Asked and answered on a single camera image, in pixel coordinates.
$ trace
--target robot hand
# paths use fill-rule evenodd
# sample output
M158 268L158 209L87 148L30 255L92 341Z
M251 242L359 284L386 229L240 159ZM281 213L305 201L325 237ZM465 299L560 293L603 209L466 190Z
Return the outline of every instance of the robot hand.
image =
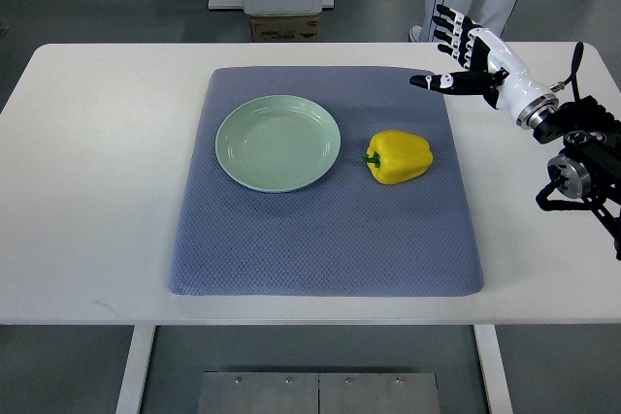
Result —
M524 62L504 41L453 9L438 5L437 10L433 20L442 29L434 36L444 41L438 49L466 72L414 76L411 84L442 94L482 95L494 109L508 111L524 129L536 129L554 112L558 106L554 93L530 77Z

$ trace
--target shoe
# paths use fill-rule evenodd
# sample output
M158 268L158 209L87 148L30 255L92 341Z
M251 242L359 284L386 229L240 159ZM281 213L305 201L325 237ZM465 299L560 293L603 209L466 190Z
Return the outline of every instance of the shoe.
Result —
M412 26L409 29L409 41L411 43L417 43L418 42L418 36L420 36L420 32L422 30L423 30L423 28L421 26L418 26L417 24Z

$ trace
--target plate rim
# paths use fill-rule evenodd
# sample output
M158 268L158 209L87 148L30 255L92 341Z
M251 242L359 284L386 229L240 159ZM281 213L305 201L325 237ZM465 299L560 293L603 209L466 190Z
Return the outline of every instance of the plate rim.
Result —
M319 175L317 176L312 176L308 181L305 181L304 184L295 184L295 186L290 186L287 187L285 189L282 188L277 188L277 189L269 189L269 188L264 188L264 187L259 187L256 186L250 182L246 182L246 181L242 181L240 180L238 177L232 175L229 170L227 170L227 164L223 163L222 159L220 158L220 151L218 150L218 145L221 144L221 139L220 135L222 133L222 129L225 127L225 125L227 124L227 122L230 123L230 119L231 117L241 111L243 108L249 107L252 104L255 104L257 101L264 101L264 100L269 100L269 99L293 99L296 100L298 102L304 102L306 105L311 105L314 108L318 108L321 109L325 115L327 117L330 118L330 122L332 124L334 124L334 128L336 129L336 137L334 138L333 141L330 141L330 153L334 153L334 156L332 157L332 160L330 161L330 163L327 165L327 167L325 168L325 170L323 172L321 172ZM306 97L301 97L301 96L295 96L292 94L270 94L270 95L266 95L266 96L260 96L254 99L251 99L247 102L244 102L243 104L235 107L232 111L230 111L229 113L227 113L227 115L224 117L224 119L222 120L222 122L220 123L220 125L218 126L217 132L215 134L215 141L214 141L214 152L215 152L215 157L218 161L218 164L220 165L220 167L222 168L222 170L233 180L235 180L237 183L241 184L241 186L244 186L248 189L252 189L254 191L258 191L258 192L263 192L263 193L287 193L287 192L291 192L291 191L296 191L302 188L305 188L306 186L309 186L311 184L313 184L314 182L318 181L320 178L322 178L324 175L326 175L330 169L334 166L335 162L337 161L337 158L339 157L339 153L341 152L341 142L342 142L342 136L341 136L341 129L339 128L339 124L337 123L337 120L334 118L334 116L323 106L321 106L320 104L316 103L315 101L312 101L311 99L308 99ZM333 145L337 144L338 146L335 149L332 149Z

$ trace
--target yellow bell pepper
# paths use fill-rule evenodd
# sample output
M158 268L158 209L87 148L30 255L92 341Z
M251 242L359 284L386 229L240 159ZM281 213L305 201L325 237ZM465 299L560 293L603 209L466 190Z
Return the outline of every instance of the yellow bell pepper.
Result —
M365 156L371 173L382 184L398 184L423 175L433 160L427 140L398 130L374 135Z

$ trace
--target cardboard box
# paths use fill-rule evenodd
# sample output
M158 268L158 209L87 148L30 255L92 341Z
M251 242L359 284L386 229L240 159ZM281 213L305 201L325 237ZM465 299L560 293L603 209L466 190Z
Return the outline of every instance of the cardboard box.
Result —
M254 43L318 43L319 14L251 16Z

